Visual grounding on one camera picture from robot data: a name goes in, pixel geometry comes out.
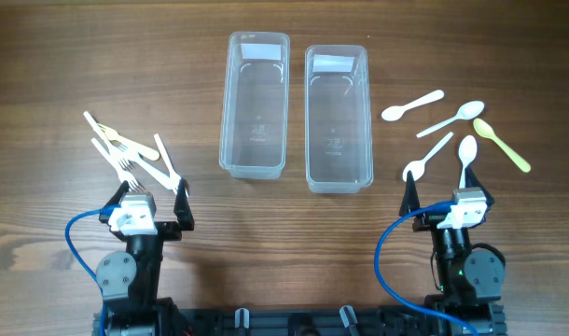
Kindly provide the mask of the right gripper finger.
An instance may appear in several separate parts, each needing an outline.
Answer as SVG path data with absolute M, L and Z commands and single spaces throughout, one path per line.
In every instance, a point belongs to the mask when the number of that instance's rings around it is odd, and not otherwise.
M 471 169 L 470 166 L 465 168 L 465 186 L 467 188 L 480 188 L 481 191 L 484 193 L 486 197 L 486 204 L 487 205 L 494 205 L 494 198 L 491 193 L 486 190 L 486 188 L 479 182 L 476 178 L 475 173 Z
M 401 217 L 421 208 L 412 171 L 407 172 L 406 178 L 405 193 L 399 209 Z

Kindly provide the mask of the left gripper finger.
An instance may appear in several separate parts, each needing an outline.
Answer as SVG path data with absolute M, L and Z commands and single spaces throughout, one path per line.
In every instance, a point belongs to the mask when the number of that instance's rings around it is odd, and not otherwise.
M 187 181 L 181 178 L 177 187 L 173 212 L 181 231 L 193 231 L 195 220 L 188 203 Z
M 104 205 L 99 213 L 99 221 L 101 223 L 107 223 L 111 217 L 112 211 L 119 207 L 119 203 L 122 197 L 130 190 L 130 185 L 127 181 L 123 181 L 115 194 L 110 198 L 110 200 Z

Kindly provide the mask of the yellow-green plastic spoon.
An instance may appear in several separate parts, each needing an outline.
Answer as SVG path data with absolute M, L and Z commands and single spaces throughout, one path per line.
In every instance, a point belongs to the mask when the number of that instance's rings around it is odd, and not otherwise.
M 513 161 L 513 163 L 524 173 L 531 172 L 531 164 L 525 160 L 520 154 L 518 154 L 514 149 L 507 145 L 502 139 L 500 139 L 493 130 L 493 127 L 486 121 L 480 118 L 473 120 L 473 126 L 476 133 L 486 139 L 492 140 L 498 145 L 505 154 Z

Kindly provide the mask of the white spoon thin handle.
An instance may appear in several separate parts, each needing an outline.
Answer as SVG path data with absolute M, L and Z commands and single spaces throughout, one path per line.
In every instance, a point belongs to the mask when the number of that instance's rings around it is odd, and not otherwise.
M 471 101 L 468 103 L 465 103 L 463 105 L 461 105 L 459 107 L 459 109 L 457 110 L 457 113 L 446 120 L 443 120 L 441 122 L 439 122 L 436 125 L 433 125 L 419 133 L 416 134 L 417 138 L 421 138 L 424 137 L 430 133 L 433 133 L 451 123 L 453 123 L 456 120 L 470 120 L 470 119 L 474 119 L 475 117 L 477 117 L 479 114 L 481 114 L 483 112 L 485 108 L 485 104 L 482 101 Z

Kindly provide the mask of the cream yellow plastic fork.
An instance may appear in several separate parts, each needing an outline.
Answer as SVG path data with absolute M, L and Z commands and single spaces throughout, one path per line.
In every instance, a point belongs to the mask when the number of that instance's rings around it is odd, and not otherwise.
M 156 149 L 132 141 L 131 139 L 120 135 L 115 129 L 101 123 L 99 123 L 98 126 L 109 140 L 118 141 L 122 145 L 134 149 L 136 152 L 152 161 L 157 161 L 160 158 L 160 154 Z

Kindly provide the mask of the white spoon wide handle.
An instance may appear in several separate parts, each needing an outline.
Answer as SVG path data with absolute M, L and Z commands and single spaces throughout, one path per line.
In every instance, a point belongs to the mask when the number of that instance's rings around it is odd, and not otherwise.
M 441 100 L 445 96 L 443 90 L 435 90 L 427 93 L 426 95 L 404 105 L 392 105 L 384 109 L 381 117 L 385 121 L 399 120 L 407 111 L 419 107 L 421 105 L 431 104 L 435 101 Z

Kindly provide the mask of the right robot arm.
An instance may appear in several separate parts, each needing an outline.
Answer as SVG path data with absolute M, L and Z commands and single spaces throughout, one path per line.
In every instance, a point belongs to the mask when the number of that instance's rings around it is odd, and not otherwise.
M 421 207 L 408 173 L 399 215 L 414 219 L 412 229 L 431 233 L 430 266 L 439 293 L 417 308 L 383 309 L 384 335 L 506 335 L 504 307 L 499 305 L 507 262 L 495 247 L 470 242 L 469 231 L 482 225 L 494 198 L 465 169 L 465 187 L 438 207 Z

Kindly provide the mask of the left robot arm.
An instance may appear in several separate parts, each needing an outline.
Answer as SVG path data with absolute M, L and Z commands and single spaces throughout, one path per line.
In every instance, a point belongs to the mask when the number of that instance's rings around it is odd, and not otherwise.
M 169 297 L 159 298 L 160 265 L 166 242 L 180 241 L 195 221 L 188 204 L 188 184 L 177 185 L 174 221 L 154 219 L 151 192 L 133 192 L 126 182 L 104 206 L 99 221 L 126 244 L 99 262 L 95 281 L 101 289 L 101 326 L 94 335 L 192 335 L 194 328 Z

